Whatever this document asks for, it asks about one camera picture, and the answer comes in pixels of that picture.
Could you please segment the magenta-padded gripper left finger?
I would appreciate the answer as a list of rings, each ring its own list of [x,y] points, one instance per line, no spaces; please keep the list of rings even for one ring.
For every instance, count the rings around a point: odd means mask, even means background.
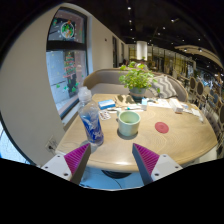
[[[66,155],[55,155],[42,169],[79,185],[90,154],[91,145],[87,143]]]

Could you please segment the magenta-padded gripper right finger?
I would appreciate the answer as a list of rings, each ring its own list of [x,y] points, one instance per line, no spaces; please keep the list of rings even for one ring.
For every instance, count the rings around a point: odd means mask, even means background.
[[[136,143],[133,144],[132,154],[145,185],[182,169],[182,167],[167,154],[158,155]]]

